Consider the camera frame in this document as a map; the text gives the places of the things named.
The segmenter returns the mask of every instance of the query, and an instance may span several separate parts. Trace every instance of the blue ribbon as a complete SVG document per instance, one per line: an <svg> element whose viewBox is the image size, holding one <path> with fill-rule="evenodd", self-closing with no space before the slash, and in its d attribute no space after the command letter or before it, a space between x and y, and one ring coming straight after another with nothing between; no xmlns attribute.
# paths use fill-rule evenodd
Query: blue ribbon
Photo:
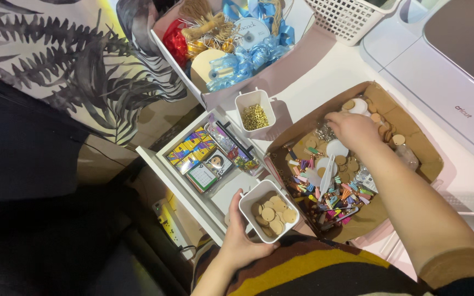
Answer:
<svg viewBox="0 0 474 296"><path fill-rule="evenodd" d="M248 10L235 4L232 0L222 0L222 12L233 19L238 20L240 16L236 13L239 12L242 17L254 17L264 23L270 32L272 32L273 16L275 14L275 6L270 3L259 3L258 0L248 0ZM281 22L279 24L279 36L281 45L291 45L295 42L294 28L287 26L281 15Z"/></svg>
<svg viewBox="0 0 474 296"><path fill-rule="evenodd" d="M254 75L263 65L269 66L290 50L288 46L280 45L280 36L270 35L255 44L250 51L242 46L235 48L235 54L225 54L223 57L210 61L212 71L218 72L233 68L233 73L216 78L206 84L210 92L220 91Z"/></svg>

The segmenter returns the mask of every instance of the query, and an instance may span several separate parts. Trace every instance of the fern leaf pattern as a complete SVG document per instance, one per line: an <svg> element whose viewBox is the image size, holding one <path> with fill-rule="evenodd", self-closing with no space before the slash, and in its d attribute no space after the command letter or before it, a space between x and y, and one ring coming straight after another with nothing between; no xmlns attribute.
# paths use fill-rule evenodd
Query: fern leaf pattern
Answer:
<svg viewBox="0 0 474 296"><path fill-rule="evenodd" d="M0 79L98 136L127 145L143 107L186 97L184 84L146 29L149 15L158 19L175 0L159 0L162 11L153 0L111 0L112 7L96 1L95 22L89 10L85 18L75 17L79 5L88 7L84 1L31 0L42 3L37 7L12 1L0 0ZM37 12L38 7L49 9ZM101 20L102 8L114 7L118 19Z"/></svg>

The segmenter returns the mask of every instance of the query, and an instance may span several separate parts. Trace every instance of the sleeve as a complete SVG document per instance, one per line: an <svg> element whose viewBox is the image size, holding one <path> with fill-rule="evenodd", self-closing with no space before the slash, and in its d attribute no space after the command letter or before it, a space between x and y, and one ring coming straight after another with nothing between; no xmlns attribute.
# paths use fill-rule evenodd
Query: sleeve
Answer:
<svg viewBox="0 0 474 296"><path fill-rule="evenodd" d="M418 277L435 291L453 283L474 286L473 280L463 280L474 279L474 248L450 250L436 255L422 267Z"/></svg>

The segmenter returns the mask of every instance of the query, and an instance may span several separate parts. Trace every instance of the white plastic cup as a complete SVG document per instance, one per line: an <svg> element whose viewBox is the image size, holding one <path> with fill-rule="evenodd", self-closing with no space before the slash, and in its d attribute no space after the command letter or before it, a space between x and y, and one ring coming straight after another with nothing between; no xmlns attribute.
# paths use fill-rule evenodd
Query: white plastic cup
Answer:
<svg viewBox="0 0 474 296"><path fill-rule="evenodd" d="M242 122L242 114L245 108L259 104L264 111L264 114L268 119L268 126L249 131L244 127ZM239 122L241 123L241 128L243 134L246 138L251 138L258 134L265 134L274 124L275 124L275 114L273 113L272 103L268 98L267 92L259 90L257 87L255 91L249 92L247 94L242 94L239 92L237 98L235 98L235 107L239 112Z"/></svg>
<svg viewBox="0 0 474 296"><path fill-rule="evenodd" d="M255 216L252 214L252 204L255 202L259 202L263 196L265 196L268 192L270 191L275 191L277 192L278 196L283 199L283 202L286 203L286 206L294 210L297 213L297 216L295 217L294 223L288 223L286 222L284 224L284 230L281 234L277 235L277 237L270 238L264 231L262 230L261 226L257 223L255 220ZM299 211L297 210L297 207L288 199L286 196L277 188L277 186L270 180L262 180L257 184L250 192L248 192L246 195L243 195L241 193L241 200L239 201L239 210L241 210L241 213L246 217L248 222L253 226L255 229L255 232L257 235L260 237L260 239L265 242L265 243L274 243L278 239L280 239L286 232L288 232L290 229L292 229L298 222L299 222Z"/></svg>

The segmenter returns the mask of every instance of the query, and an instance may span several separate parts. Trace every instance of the white table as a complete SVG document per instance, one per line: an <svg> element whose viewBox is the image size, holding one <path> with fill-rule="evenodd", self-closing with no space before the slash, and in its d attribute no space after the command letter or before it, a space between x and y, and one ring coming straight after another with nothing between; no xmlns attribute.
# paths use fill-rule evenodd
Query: white table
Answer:
<svg viewBox="0 0 474 296"><path fill-rule="evenodd" d="M471 211L474 211L474 156L366 64L359 55L358 46L347 47L340 43L334 44L325 57L304 76L280 93L269 93L268 95L270 98L275 97L277 100L283 101L290 112L292 121L296 122L308 112L325 103L327 99L364 81L379 83L409 112L440 153L444 160L444 169L438 180L443 183L440 185L441 181L438 181L437 190L443 196L452 197L453 201L459 200ZM239 122L239 115L233 101L228 100L220 108L226 112L232 124L236 126ZM252 142L261 154L264 154L271 143L254 139ZM385 249L385 245L390 239L392 231L392 225L384 223L372 233L356 239L355 243L365 250L382 257L388 257L390 249L389 246ZM401 243L388 259L405 273L416 278L409 257Z"/></svg>

